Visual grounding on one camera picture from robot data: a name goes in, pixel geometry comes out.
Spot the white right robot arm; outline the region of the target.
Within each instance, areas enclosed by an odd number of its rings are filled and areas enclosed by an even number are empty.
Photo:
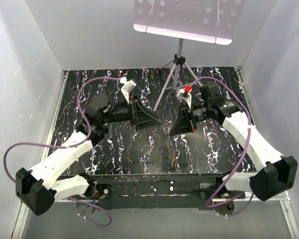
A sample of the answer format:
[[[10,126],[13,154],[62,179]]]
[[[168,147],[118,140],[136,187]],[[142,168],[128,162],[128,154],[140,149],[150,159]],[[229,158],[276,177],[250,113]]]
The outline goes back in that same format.
[[[283,156],[271,146],[251,124],[242,106],[222,97],[218,84],[211,83],[199,89],[204,103],[195,107],[191,104],[190,86],[176,90],[176,97],[184,102],[169,134],[194,133],[198,122],[215,120],[235,137],[256,169],[255,173],[224,173],[216,178],[215,186],[207,187],[204,193],[226,198],[234,191],[250,192],[261,201],[266,201],[291,189],[298,167],[296,159]]]

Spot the round metal keyring disc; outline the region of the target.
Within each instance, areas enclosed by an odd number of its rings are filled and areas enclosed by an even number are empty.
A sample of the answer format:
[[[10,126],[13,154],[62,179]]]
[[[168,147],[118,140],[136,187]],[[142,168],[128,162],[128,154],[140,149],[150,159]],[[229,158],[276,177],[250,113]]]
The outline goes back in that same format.
[[[171,164],[172,162],[176,161],[175,149],[174,149],[173,141],[172,141],[173,138],[169,135],[169,132],[170,132],[169,126],[165,125],[163,127],[163,131],[165,133],[165,142],[166,142],[166,146],[167,146],[168,159]]]

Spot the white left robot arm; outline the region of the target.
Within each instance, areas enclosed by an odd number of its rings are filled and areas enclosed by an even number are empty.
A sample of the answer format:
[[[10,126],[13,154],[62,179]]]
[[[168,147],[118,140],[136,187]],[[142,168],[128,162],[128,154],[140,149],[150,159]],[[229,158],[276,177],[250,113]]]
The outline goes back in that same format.
[[[159,126],[158,115],[146,108],[137,96],[128,103],[110,105],[107,95],[94,95],[85,109],[83,120],[63,143],[45,160],[17,171],[16,195],[35,215],[44,214],[54,202],[80,195],[91,199],[97,193],[97,182],[86,173],[59,180],[59,176],[83,154],[96,146],[109,132],[106,124],[129,121],[136,130]]]

